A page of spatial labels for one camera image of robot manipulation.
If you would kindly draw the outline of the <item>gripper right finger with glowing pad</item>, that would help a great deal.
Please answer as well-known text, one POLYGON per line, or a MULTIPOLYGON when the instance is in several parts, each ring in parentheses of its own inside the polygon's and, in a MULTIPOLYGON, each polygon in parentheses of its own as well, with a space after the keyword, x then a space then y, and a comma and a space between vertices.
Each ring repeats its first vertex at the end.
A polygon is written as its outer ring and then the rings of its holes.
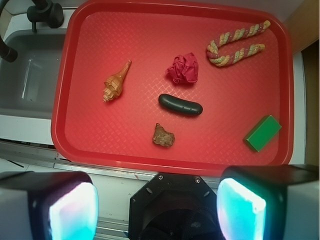
POLYGON ((319 167, 230 166, 221 175, 216 207, 227 240, 318 240, 319 167))

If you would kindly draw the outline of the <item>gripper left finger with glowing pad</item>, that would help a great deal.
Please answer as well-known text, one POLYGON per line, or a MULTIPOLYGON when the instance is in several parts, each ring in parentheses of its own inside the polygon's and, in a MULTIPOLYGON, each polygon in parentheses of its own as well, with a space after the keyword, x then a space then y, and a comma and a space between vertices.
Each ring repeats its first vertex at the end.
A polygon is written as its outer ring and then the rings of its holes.
POLYGON ((2 240, 92 240, 98 213, 98 191, 85 172, 0 174, 2 240))

